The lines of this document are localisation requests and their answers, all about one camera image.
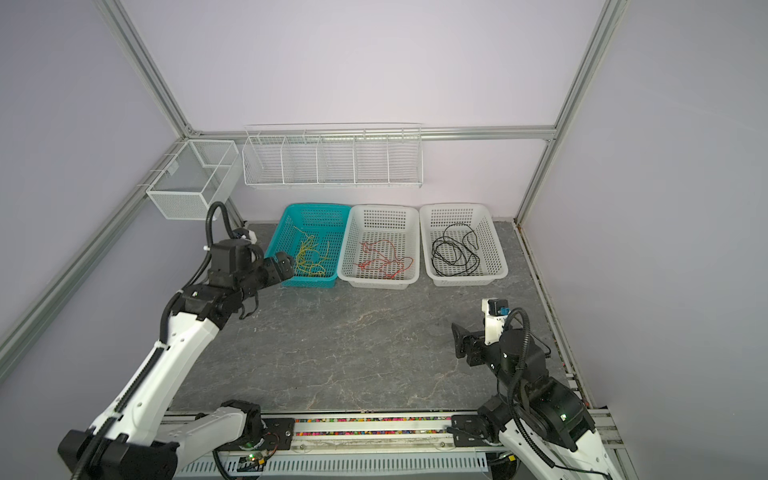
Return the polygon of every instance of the wire bundle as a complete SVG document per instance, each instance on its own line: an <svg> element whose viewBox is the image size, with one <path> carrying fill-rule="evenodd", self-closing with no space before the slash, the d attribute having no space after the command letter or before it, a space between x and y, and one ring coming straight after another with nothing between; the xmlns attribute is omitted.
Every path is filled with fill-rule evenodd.
<svg viewBox="0 0 768 480"><path fill-rule="evenodd" d="M296 266L293 268L293 270L297 274L300 273L301 276L327 276L326 268L323 266L323 262L330 260L328 257L328 252L330 251L331 243L327 243L326 254L321 256L320 252L317 250L316 236L309 235L300 230L298 227L294 226L293 228L297 229L299 232L301 232L302 235L304 235L301 243L299 244L299 251L294 257ZM314 254L317 254L319 257L317 261L313 260Z"/></svg>
<svg viewBox="0 0 768 480"><path fill-rule="evenodd" d="M376 244L381 242L387 242L392 247L392 257L386 256L385 254L381 253L380 250L374 247ZM362 245L362 252L364 254L378 255L377 258L365 260L361 263L355 263L355 265L357 265L361 270L375 270L376 272L381 273L383 278L387 280L394 280L400 273L404 273L407 269L413 266L413 258L398 258L397 248L391 240L377 240L375 242L363 241L360 242L360 244ZM406 258L411 260L408 266L406 266Z"/></svg>
<svg viewBox="0 0 768 480"><path fill-rule="evenodd" d="M451 227L467 227L469 232L459 241L448 235L448 229ZM432 242L432 267L439 276L472 275L480 267L480 257L475 253L478 249L478 234L472 227L461 222L451 223L442 231L442 235ZM458 267L460 270L454 273L446 272L450 267Z"/></svg>

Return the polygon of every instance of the white wire mesh basket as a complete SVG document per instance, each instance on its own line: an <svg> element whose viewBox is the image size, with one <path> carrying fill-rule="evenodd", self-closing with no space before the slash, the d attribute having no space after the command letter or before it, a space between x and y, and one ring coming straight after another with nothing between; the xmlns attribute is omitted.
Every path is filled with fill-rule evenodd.
<svg viewBox="0 0 768 480"><path fill-rule="evenodd" d="M419 216L425 269L436 286L488 285L507 276L502 244L483 205L425 205Z"/></svg>
<svg viewBox="0 0 768 480"><path fill-rule="evenodd" d="M246 185L421 187L422 139L399 134L251 135L243 146Z"/></svg>
<svg viewBox="0 0 768 480"><path fill-rule="evenodd" d="M419 212L356 205L341 244L339 278L360 288L403 290L419 279Z"/></svg>
<svg viewBox="0 0 768 480"><path fill-rule="evenodd" d="M169 220L205 220L208 207L227 201L242 174L235 142L187 140L147 195Z"/></svg>

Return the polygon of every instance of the gray marble floor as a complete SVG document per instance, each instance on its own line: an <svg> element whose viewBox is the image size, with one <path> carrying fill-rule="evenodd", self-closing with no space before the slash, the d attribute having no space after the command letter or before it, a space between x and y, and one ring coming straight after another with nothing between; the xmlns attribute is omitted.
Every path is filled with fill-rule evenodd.
<svg viewBox="0 0 768 480"><path fill-rule="evenodd" d="M481 329L484 297L509 300L553 350L550 374L564 381L544 310L511 223L495 224L509 274L487 286L436 287L422 265L405 290L275 286L259 309L233 318L184 380L171 409L210 411L224 400L264 412L477 409L495 393L485 366L454 355L451 322ZM264 246L274 225L257 228Z"/></svg>

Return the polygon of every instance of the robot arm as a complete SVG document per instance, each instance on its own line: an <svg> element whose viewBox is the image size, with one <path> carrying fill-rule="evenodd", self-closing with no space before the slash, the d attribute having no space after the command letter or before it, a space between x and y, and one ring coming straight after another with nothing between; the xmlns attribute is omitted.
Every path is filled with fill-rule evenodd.
<svg viewBox="0 0 768 480"><path fill-rule="evenodd" d="M213 243L211 223L222 209L229 239ZM284 252L264 258L263 251L232 231L221 202L208 211L206 259L177 292L163 314L160 339L120 395L85 432L71 430L59 455L72 478L172 478L177 470L219 445L242 439L258 441L262 422L258 406L229 401L211 415L157 434L163 414L192 365L257 292L293 276L293 259ZM208 282L194 283L210 264Z"/></svg>
<svg viewBox="0 0 768 480"><path fill-rule="evenodd" d="M472 422L454 425L455 443L500 442L539 479L621 480L587 407L549 376L545 354L531 340L528 314L510 310L500 299L483 299L482 311L482 331L452 324L455 354L466 357L470 366L487 365L507 395L499 392L478 409ZM511 327L516 315L522 329Z"/></svg>

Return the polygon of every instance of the red wire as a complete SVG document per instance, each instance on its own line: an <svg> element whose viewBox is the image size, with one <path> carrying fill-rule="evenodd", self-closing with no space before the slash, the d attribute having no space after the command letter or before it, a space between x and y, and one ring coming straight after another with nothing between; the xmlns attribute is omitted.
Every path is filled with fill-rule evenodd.
<svg viewBox="0 0 768 480"><path fill-rule="evenodd" d="M392 247L392 254L395 257L394 259L388 258L386 255L381 253L379 250L373 248L374 245L376 245L379 242L387 242ZM381 258L375 258L373 260L366 260L362 263L355 263L361 270L368 270L369 267L371 267L372 264L375 262L382 262L382 265L378 268L379 273L384 273L384 278L387 280L392 280L396 276L398 276L400 273L404 273L407 269L411 268L413 265L413 258L411 257L403 257L398 258L397 257L397 248L395 247L395 244L391 240L377 240L375 242L360 242L362 245L362 252L363 253L377 253ZM411 260L410 265L406 266L405 259L409 258ZM388 266L392 265L393 263L398 265L398 269L394 273L385 273L383 270L387 268Z"/></svg>
<svg viewBox="0 0 768 480"><path fill-rule="evenodd" d="M267 432L265 435L275 435L275 448L270 452L270 456L267 458L272 458L272 455L275 455L275 452L277 452L277 447L280 446L280 436L276 433Z"/></svg>

